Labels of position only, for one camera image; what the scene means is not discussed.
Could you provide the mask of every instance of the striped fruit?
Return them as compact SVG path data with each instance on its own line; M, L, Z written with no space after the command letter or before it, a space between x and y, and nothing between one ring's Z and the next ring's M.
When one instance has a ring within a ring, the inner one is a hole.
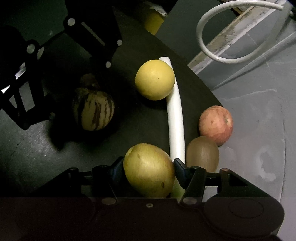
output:
M76 123L87 131L104 128L114 114L114 102L107 93L87 88L75 90L72 108Z

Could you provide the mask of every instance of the white tube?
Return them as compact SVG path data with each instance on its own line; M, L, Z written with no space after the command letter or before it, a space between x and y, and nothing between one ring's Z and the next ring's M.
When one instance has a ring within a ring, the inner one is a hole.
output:
M226 64L237 64L241 63L247 60L250 60L252 58L256 58L259 56L261 53L263 53L275 40L277 37L278 33L280 32L281 28L283 27L283 24L285 22L286 17L288 16L290 12L290 7L286 7L286 11L283 12L283 14L280 16L279 23L276 23L275 26L273 27L271 33L267 36L266 41L263 42L256 50L254 50L252 53L240 57L240 58L234 58L234 59L228 59L228 58L222 58L219 57L215 54L213 54L211 51L207 49L205 46L203 40L202 40L202 31L206 23L216 14L230 8L234 7L240 7L240 6L259 6L259 7L267 7L267 8L272 8L276 10L283 10L283 6L271 3L271 2L266 2L266 1L257 1L257 0L237 0L237 1L231 1L227 3L220 4L208 12L206 12L201 19L199 20L197 26L196 26L196 37L197 41L199 43L199 46L208 57L210 57L213 60L216 60L221 63L226 63Z
M160 60L166 62L171 68L172 64L168 57L161 57ZM167 96L167 110L168 110L168 131L170 139L170 157L172 161L179 158L185 164L185 139L183 127L183 113L181 98L178 89L177 80L172 92ZM185 189L183 189L178 180L175 178L174 187L171 197L181 200Z

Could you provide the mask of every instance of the white hose loop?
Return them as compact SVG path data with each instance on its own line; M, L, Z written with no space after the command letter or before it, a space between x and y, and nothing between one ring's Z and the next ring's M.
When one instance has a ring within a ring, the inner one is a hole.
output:
M240 57L240 58L233 58L233 59L229 59L229 58L222 58L219 57L215 54L213 54L211 51L209 51L207 49L207 47L205 46L203 40L202 40L202 31L206 25L206 23L215 15L217 15L218 13L227 10L227 9L231 9L231 8L235 8L235 7L241 7L241 6L258 6L258 7L267 7L267 8L272 8L272 9L276 9L276 10L282 10L284 7L275 3L271 3L271 2L266 2L266 1L257 1L257 0L237 0L237 1L231 1L231 2L227 2L227 3L223 3L220 4L214 8L212 8L211 10L209 10L208 12L206 12L201 19L199 20L197 26L196 26L196 37L197 37L197 41L199 43L199 46L201 48L201 50L211 59L216 60L218 62L221 63L225 63L225 64L236 64L236 63L241 63L247 60L250 60L253 57L256 57L258 55L260 55L262 52L265 51L265 48L268 47L271 44L271 40L269 39L270 35L267 37L267 40L265 42L263 42L256 50L254 50L253 52L247 54L246 56ZM280 32L280 29L278 26L274 27L275 31L271 31L272 35L278 35L278 33Z

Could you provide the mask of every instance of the dark tabletop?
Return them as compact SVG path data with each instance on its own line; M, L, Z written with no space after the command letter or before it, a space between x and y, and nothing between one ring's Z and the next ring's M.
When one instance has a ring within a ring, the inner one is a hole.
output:
M62 8L60 18L64 18L67 11L62 4L59 7ZM136 20L117 10L115 15L123 44L113 56L107 77L100 76L96 60L90 60L88 52L68 35L61 34L48 42L40 59L45 93L51 93L59 103L56 118L24 131L0 111L2 195L27 194L70 167L90 171L96 165L110 165L138 143L153 144L169 154L166 100L146 100L134 85L137 70L148 60L162 56L171 60L182 101L185 145L198 136L197 122L201 113L210 106L220 105L172 50ZM20 31L25 37L26 28ZM37 36L38 31L36 33L36 37L30 38L43 44L44 39ZM101 86L115 101L112 121L105 129L92 133L77 129L70 111L72 92L81 75L89 72L96 74ZM20 92L25 105L32 107L28 85Z

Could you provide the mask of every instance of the red fruit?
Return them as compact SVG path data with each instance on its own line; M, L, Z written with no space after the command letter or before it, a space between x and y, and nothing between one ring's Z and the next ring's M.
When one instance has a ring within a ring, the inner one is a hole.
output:
M214 105L201 114L198 127L201 136L207 136L221 146L232 134L233 119L227 109Z

